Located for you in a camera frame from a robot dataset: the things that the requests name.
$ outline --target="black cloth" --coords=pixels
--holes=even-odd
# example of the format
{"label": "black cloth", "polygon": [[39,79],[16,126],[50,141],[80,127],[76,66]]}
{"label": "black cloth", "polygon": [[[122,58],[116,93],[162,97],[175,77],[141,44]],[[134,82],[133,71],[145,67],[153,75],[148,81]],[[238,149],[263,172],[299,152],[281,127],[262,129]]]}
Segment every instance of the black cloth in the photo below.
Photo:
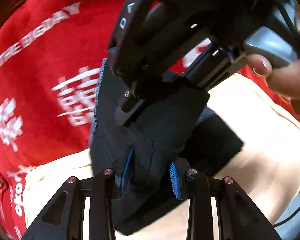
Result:
{"label": "black cloth", "polygon": [[[97,174],[134,146],[131,183],[122,200],[112,201],[115,229],[130,235],[181,203],[175,199],[168,172],[176,155],[212,176],[240,151],[242,142],[217,115],[204,110],[209,95],[187,87],[149,105],[128,128],[119,127],[114,111],[126,86],[107,65],[101,72],[92,167]],[[176,78],[173,73],[165,77]]]}

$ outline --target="cable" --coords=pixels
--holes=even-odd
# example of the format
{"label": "cable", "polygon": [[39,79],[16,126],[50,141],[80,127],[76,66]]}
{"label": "cable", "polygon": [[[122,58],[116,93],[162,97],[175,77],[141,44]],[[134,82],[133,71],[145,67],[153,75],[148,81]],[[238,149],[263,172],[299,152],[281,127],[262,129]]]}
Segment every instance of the cable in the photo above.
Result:
{"label": "cable", "polygon": [[283,17],[283,19],[285,20],[288,28],[290,29],[290,31],[294,34],[294,36],[297,38],[297,39],[300,39],[300,35],[297,31],[297,29],[295,28],[293,22],[291,21],[284,5],[283,5],[283,2],[282,0],[275,0],[276,1],[276,4],[277,4],[277,7]]}
{"label": "cable", "polygon": [[291,215],[289,216],[288,218],[286,218],[285,220],[275,224],[273,227],[276,228],[278,226],[281,226],[283,225],[284,223],[288,222],[289,220],[291,220],[296,214],[298,214],[298,212],[300,211],[300,207],[298,207],[298,209]]}

